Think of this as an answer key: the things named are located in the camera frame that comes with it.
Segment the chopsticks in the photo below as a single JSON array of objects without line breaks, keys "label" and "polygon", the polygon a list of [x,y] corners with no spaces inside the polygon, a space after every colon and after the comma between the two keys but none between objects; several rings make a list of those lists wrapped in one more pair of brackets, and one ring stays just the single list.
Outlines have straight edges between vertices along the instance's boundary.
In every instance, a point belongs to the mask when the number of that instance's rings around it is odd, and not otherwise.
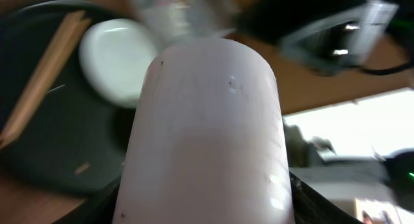
[{"label": "chopsticks", "polygon": [[0,149],[16,140],[58,77],[82,34],[91,24],[84,11],[67,14],[43,53],[0,133]]}]

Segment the cylindrical container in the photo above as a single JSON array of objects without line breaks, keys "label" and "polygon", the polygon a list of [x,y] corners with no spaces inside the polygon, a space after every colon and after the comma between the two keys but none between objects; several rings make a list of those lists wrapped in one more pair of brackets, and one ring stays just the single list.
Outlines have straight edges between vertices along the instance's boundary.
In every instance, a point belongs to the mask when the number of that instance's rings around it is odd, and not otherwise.
[{"label": "cylindrical container", "polygon": [[276,79],[228,39],[168,48],[149,66],[114,224],[293,223]]}]

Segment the black plate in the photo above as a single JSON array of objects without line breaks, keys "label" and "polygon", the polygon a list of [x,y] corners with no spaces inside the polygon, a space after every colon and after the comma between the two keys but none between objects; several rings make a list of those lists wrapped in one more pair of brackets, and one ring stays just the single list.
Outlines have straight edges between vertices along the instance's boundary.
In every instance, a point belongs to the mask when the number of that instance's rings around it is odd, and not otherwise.
[{"label": "black plate", "polygon": [[[37,3],[0,18],[0,129],[64,15],[85,10],[92,24],[119,18],[90,2]],[[102,99],[85,80],[74,51],[22,136],[0,151],[0,162],[34,185],[76,194],[119,178],[134,110]],[[76,175],[84,164],[89,167]]]}]

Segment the small white dish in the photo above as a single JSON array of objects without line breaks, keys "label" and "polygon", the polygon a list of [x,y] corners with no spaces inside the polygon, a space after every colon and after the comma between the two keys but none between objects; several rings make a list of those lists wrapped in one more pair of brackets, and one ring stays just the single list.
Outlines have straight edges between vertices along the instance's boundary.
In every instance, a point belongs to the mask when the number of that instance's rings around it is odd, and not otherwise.
[{"label": "small white dish", "polygon": [[143,24],[113,19],[85,33],[80,43],[80,63],[88,81],[105,99],[135,108],[147,68],[158,52]]}]

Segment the wooden table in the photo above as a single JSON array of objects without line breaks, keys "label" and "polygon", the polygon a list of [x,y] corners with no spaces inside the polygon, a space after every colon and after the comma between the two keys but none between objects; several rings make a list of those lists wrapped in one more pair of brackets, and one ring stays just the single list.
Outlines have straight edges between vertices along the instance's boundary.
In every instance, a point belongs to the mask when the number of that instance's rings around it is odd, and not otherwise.
[{"label": "wooden table", "polygon": [[[0,0],[0,12],[34,0]],[[127,0],[88,0],[97,2],[121,14],[130,14]],[[241,9],[257,0],[236,0]],[[363,96],[409,86],[411,71],[391,76],[369,76],[355,71],[333,78],[313,75],[308,69],[277,54],[277,48],[247,36],[237,41],[258,51],[267,60],[278,80],[279,98],[283,114],[303,111]],[[398,48],[384,37],[376,46],[368,66],[383,69],[404,62]],[[32,188],[0,173],[0,223],[46,224],[59,219],[83,202]]]}]

